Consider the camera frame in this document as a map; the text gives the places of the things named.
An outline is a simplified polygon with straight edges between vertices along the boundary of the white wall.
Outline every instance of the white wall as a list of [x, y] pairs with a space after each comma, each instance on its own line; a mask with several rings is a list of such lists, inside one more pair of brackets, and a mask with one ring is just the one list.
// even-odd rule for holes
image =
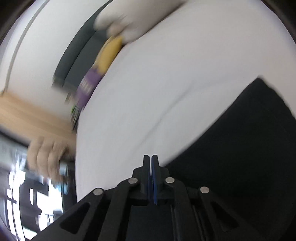
[[4, 89], [17, 44], [28, 23], [46, 0], [36, 0], [14, 23], [0, 46], [0, 92]]
[[29, 28], [16, 55], [8, 91], [63, 118], [66, 94], [52, 88], [54, 71], [81, 26], [107, 0], [50, 0]]

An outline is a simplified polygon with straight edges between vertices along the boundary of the black cloth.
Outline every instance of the black cloth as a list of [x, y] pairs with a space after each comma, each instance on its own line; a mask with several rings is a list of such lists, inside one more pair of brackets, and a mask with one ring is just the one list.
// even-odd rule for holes
[[261, 79], [166, 166], [186, 186], [207, 186], [266, 238], [296, 211], [296, 120]]

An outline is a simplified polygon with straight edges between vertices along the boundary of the dark gray chair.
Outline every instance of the dark gray chair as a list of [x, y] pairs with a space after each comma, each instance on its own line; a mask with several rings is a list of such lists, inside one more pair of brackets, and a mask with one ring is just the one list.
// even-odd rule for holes
[[56, 68], [53, 86], [59, 87], [67, 93], [76, 91], [107, 40], [106, 31], [95, 31], [93, 24], [97, 15], [111, 1], [97, 10], [75, 35]]

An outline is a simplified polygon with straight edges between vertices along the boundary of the black device held by hand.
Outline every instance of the black device held by hand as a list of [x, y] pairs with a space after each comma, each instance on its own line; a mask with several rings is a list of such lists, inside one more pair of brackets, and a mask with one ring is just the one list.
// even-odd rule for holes
[[[131, 178], [113, 189], [94, 189], [32, 240], [265, 240], [208, 187], [189, 188], [170, 177], [157, 155], [151, 158], [151, 170], [152, 176], [145, 155]], [[148, 212], [141, 215], [145, 208]]]

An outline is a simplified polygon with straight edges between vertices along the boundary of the silver screw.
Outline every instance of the silver screw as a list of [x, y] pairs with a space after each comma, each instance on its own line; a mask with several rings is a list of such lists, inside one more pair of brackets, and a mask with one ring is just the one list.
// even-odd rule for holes
[[208, 192], [210, 191], [210, 189], [209, 189], [208, 187], [201, 187], [201, 188], [200, 188], [200, 191], [201, 191], [202, 193], [208, 193]]
[[101, 188], [96, 188], [93, 191], [93, 194], [96, 195], [96, 196], [100, 196], [101, 194], [103, 194], [103, 190]]
[[131, 177], [131, 178], [128, 180], [128, 182], [129, 182], [130, 184], [135, 184], [135, 183], [138, 182], [138, 179], [135, 178], [135, 177]]
[[172, 178], [172, 177], [167, 177], [167, 178], [165, 179], [165, 182], [166, 182], [166, 183], [173, 183], [173, 182], [175, 182], [175, 179]]

